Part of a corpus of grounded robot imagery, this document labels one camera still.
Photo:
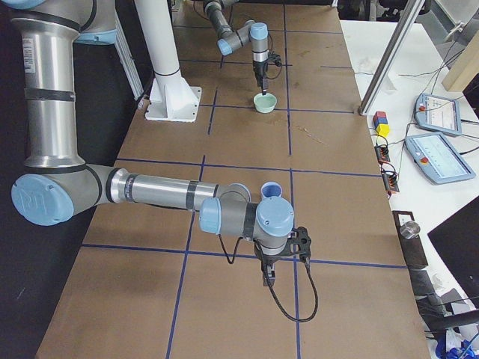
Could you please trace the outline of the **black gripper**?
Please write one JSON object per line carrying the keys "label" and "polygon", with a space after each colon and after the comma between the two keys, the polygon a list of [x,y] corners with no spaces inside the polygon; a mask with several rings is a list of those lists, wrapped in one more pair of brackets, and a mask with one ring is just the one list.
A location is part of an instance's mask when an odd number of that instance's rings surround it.
{"label": "black gripper", "polygon": [[264,246],[255,245],[254,253],[259,260],[263,260],[261,263],[263,285],[273,287],[275,283],[275,264],[270,262],[293,256],[298,256],[302,262],[309,262],[311,258],[311,238],[305,227],[293,228],[283,248],[267,253]]}
{"label": "black gripper", "polygon": [[268,60],[265,61],[253,61],[253,70],[254,70],[254,75],[256,78],[262,78],[261,79],[261,93],[263,95],[266,95],[267,93],[267,68],[268,68]]}

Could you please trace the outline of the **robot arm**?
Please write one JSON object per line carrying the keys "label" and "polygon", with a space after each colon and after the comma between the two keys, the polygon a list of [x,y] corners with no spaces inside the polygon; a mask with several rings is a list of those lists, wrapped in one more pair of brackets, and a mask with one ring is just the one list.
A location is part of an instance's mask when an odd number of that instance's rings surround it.
{"label": "robot arm", "polygon": [[204,14],[216,31],[217,46],[223,56],[231,55],[248,43],[251,44],[254,76],[261,93],[266,95],[269,87],[266,75],[269,60],[269,30],[266,23],[254,20],[246,21],[238,30],[232,29],[225,19],[223,10],[236,3],[237,1],[203,1]]}
{"label": "robot arm", "polygon": [[[266,66],[276,55],[269,50],[263,22],[249,20],[233,30],[222,11],[238,1],[203,1],[204,13],[218,36],[223,55],[250,43],[252,63],[262,92]],[[240,183],[218,185],[195,180],[152,177],[124,168],[87,164],[78,154],[73,43],[113,44],[116,40],[115,1],[1,1],[11,10],[11,22],[22,36],[25,100],[30,152],[27,174],[15,181],[11,198],[28,221],[51,226],[102,203],[145,203],[199,211],[202,231],[219,236],[230,264],[240,239],[254,243],[264,286],[272,291],[274,263],[298,256],[313,284],[311,239],[304,227],[293,228],[294,212],[278,183],[267,182],[261,201],[251,201]],[[167,1],[135,1],[153,65],[153,88],[148,120],[194,122],[201,88],[182,77]],[[233,259],[226,254],[222,235],[236,236]]]}

